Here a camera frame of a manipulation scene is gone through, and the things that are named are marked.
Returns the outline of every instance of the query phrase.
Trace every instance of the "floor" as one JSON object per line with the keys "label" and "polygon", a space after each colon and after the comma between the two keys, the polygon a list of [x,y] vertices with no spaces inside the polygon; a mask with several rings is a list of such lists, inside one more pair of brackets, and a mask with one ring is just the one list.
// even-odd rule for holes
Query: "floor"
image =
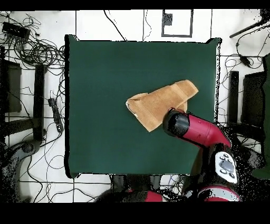
{"label": "floor", "polygon": [[[259,10],[194,10],[192,38],[161,37],[162,10],[106,11],[106,13],[107,16],[114,21],[122,36],[129,41],[206,42],[209,38],[222,38],[220,49],[220,78],[223,79],[227,74],[226,67],[228,70],[238,70],[240,76],[239,92],[243,89],[243,78],[245,74],[263,71],[263,66],[260,66],[257,69],[251,69],[243,64],[239,64],[239,57],[228,57],[237,53],[235,46],[240,37],[237,36],[230,39],[229,36],[259,21],[261,19]],[[190,21],[190,11],[166,10],[166,13],[172,13],[174,15],[174,27],[171,30],[166,30],[166,32],[170,32],[170,34],[189,34],[186,25],[188,22],[186,21]],[[113,24],[106,18],[103,11],[15,11],[10,14],[11,18],[19,22],[24,21],[25,23],[27,23],[27,20],[24,19],[29,16],[32,16],[40,22],[36,21],[36,33],[40,35],[38,39],[50,40],[56,44],[58,49],[64,45],[65,34],[75,34],[80,40],[123,40]],[[0,17],[0,22],[3,21],[7,22],[7,19]],[[268,34],[269,30],[263,29],[259,32],[244,36],[239,42],[239,53],[250,56],[257,56],[258,54],[264,56],[268,54],[270,52],[270,46],[267,44],[268,41],[266,40]],[[15,61],[12,58],[12,54],[14,54],[14,52],[11,51],[9,59]],[[253,58],[253,61],[253,68],[260,65],[260,61],[257,58]],[[57,72],[60,73],[61,70],[54,69],[53,72],[57,74]],[[55,76],[49,72],[46,74],[45,98],[49,98],[57,93],[59,81],[59,76]],[[222,102],[219,104],[218,120],[221,123],[226,122],[227,100],[224,99],[227,97],[227,90],[225,88],[227,87],[227,84],[227,81],[225,81],[224,87],[220,86],[219,89],[219,102]],[[34,71],[23,70],[21,85],[21,93],[30,94],[30,90],[33,92]],[[242,93],[239,93],[238,118],[240,118],[241,115],[241,94]],[[25,104],[30,116],[32,116],[33,96],[21,95],[21,100]],[[64,97],[62,100],[62,102],[60,100],[58,101],[59,110],[64,107]],[[20,113],[10,113],[9,117],[8,114],[6,114],[6,121],[22,119],[23,116],[27,116],[24,109],[22,109]],[[45,128],[53,122],[52,116],[52,110],[46,102],[44,105]],[[27,138],[31,138],[31,132],[31,130],[28,130],[8,136],[6,137],[6,144],[13,145],[21,141],[26,135],[29,135]],[[38,195],[36,202],[48,202],[46,189],[47,191],[49,190],[49,198],[52,202],[88,202],[91,201],[92,197],[96,197],[110,188],[110,179],[108,175],[81,174],[74,180],[66,177],[62,157],[65,148],[64,134],[65,132],[54,144],[50,143],[46,145],[46,147],[41,148],[33,155],[30,174],[43,184],[43,189]],[[47,142],[56,137],[57,131],[55,125],[52,124],[48,128]],[[252,144],[254,141],[249,139],[246,143]],[[256,145],[254,150],[260,152],[260,145]],[[44,157],[45,152],[47,152],[47,161]],[[41,189],[41,185],[32,180],[26,173],[29,162],[30,158],[28,157],[22,164],[20,186],[22,195],[31,195],[33,202]],[[162,176],[161,184],[165,185],[164,187],[172,185],[173,183],[174,177],[171,174]]]}

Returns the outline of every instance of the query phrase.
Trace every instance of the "fabric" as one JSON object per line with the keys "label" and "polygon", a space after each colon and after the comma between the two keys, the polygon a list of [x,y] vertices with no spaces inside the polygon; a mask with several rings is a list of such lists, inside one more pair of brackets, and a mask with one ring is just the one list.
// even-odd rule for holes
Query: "fabric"
{"label": "fabric", "polygon": [[161,126],[148,132],[125,102],[136,94],[190,80],[199,91],[188,100],[187,112],[213,122],[220,39],[113,42],[78,41],[71,35],[68,41],[66,171],[189,173],[198,147],[167,135]]}
{"label": "fabric", "polygon": [[127,108],[139,122],[151,132],[162,124],[166,112],[171,108],[187,111],[187,100],[198,89],[189,80],[175,82],[149,94],[137,94],[127,100]]}

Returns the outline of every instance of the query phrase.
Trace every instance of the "green table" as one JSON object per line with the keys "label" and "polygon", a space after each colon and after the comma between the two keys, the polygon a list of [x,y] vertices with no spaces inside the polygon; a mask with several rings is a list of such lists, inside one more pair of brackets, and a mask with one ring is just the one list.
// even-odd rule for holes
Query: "green table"
{"label": "green table", "polygon": [[213,122],[219,43],[78,41],[70,35],[70,172],[189,173],[198,148],[161,127],[149,133],[125,102],[189,79],[199,93],[188,111]]}

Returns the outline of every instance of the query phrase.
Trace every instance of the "folded cloth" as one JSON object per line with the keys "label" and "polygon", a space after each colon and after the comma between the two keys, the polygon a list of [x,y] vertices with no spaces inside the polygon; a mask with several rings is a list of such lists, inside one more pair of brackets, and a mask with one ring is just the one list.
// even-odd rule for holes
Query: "folded cloth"
{"label": "folded cloth", "polygon": [[151,132],[162,124],[164,115],[171,107],[186,112],[187,100],[197,92],[198,89],[191,81],[183,80],[149,94],[137,94],[127,100],[126,106]]}

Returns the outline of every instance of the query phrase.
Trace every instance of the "white tile floor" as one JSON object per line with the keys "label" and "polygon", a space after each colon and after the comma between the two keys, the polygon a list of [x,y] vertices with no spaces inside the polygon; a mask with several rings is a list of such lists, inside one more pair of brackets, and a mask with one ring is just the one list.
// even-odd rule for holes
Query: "white tile floor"
{"label": "white tile floor", "polygon": [[[181,10],[170,10],[171,13],[181,13]],[[122,37],[119,35],[112,23],[105,17],[103,11],[35,11],[35,12],[12,12],[11,18],[22,22],[26,18],[26,13],[38,21],[41,22],[37,25],[37,33],[40,34],[38,39],[47,39],[54,42],[57,47],[64,45],[65,34],[76,34],[80,40],[113,40],[122,41]],[[162,38],[161,37],[161,18],[162,10],[131,10],[131,11],[107,11],[107,16],[111,18],[119,31],[122,33],[124,38],[129,41],[174,41],[174,42],[206,42],[211,38],[222,38],[220,54],[224,55],[220,57],[221,67],[221,79],[226,75],[225,61],[227,56],[236,52],[236,42],[240,36],[230,39],[229,36],[257,21],[261,18],[259,16],[259,10],[194,10],[193,20],[193,31],[192,38]],[[3,17],[0,17],[0,22],[6,21]],[[185,27],[185,23],[182,21],[178,22],[179,25]],[[268,29],[255,32],[247,35],[241,39],[239,52],[242,55],[258,55],[265,38],[269,33]],[[264,56],[270,52],[270,46],[266,44],[261,51],[260,55]],[[234,58],[236,61],[230,60],[226,64],[227,66],[233,66],[235,63],[239,63],[238,57]],[[257,59],[254,59],[254,67],[259,65]],[[239,71],[240,83],[239,91],[243,88],[243,78],[245,74],[262,71],[263,66],[258,69],[250,69],[242,64],[237,65],[234,70]],[[45,77],[45,97],[50,97],[50,91],[54,93],[58,90],[59,77],[47,73]],[[23,70],[22,72],[22,83],[21,88],[30,87],[31,91],[34,89],[34,71]],[[23,89],[22,93],[29,94],[28,89]],[[241,115],[242,99],[239,94],[239,114]],[[221,86],[219,90],[219,101],[227,97],[227,90]],[[21,100],[25,104],[30,115],[33,115],[33,97],[28,95],[21,95]],[[63,103],[59,103],[59,108],[62,109]],[[224,100],[220,105],[219,110],[219,121],[224,122],[224,116],[226,114],[227,101]],[[11,113],[11,116],[27,116],[24,109],[20,113]],[[52,110],[48,105],[44,105],[44,116],[52,117]],[[51,118],[44,119],[44,127],[53,122]],[[24,131],[11,135],[6,138],[6,144],[13,145],[22,138],[30,134],[31,131]],[[57,137],[55,125],[51,125],[48,130],[47,140],[50,141]],[[58,139],[52,146],[50,151],[46,154],[46,159],[49,162],[56,155],[64,155],[64,138],[65,135]],[[33,155],[32,165],[35,164],[46,152],[52,144],[48,144],[46,148],[41,148],[36,154]],[[40,191],[40,184],[32,181],[27,173],[26,168],[29,164],[30,158],[25,159],[21,168],[21,191],[22,195],[31,195],[32,201]],[[63,166],[63,157],[58,156],[51,161],[50,164],[54,168],[61,168]],[[87,202],[91,200],[91,197],[84,195],[82,192],[96,197],[103,191],[110,188],[110,179],[108,175],[93,175],[93,174],[82,174],[80,177],[74,180],[74,187],[79,190],[72,191],[73,180],[69,179],[65,175],[64,168],[54,170],[48,168],[45,158],[41,158],[31,169],[30,173],[33,177],[43,183],[43,190],[37,197],[36,201],[48,202],[46,195],[46,181],[59,182],[49,184],[50,188],[50,199],[53,202]],[[170,181],[170,175],[164,175],[161,179],[161,184],[167,185]],[[52,196],[56,193],[65,191],[71,191],[66,194],[57,194],[53,198]]]}

